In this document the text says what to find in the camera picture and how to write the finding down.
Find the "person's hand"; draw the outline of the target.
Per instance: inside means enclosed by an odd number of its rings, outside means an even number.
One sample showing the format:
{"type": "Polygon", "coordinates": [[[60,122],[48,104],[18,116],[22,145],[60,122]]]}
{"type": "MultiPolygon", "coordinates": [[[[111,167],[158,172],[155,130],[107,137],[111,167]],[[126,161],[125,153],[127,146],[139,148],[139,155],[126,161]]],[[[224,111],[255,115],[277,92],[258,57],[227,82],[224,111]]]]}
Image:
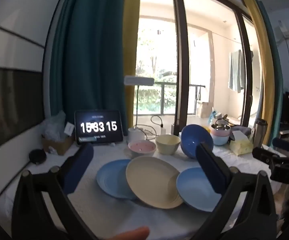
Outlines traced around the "person's hand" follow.
{"type": "Polygon", "coordinates": [[[119,235],[115,235],[109,240],[146,240],[149,234],[150,234],[149,227],[144,226],[132,231],[120,233],[119,235]]]}

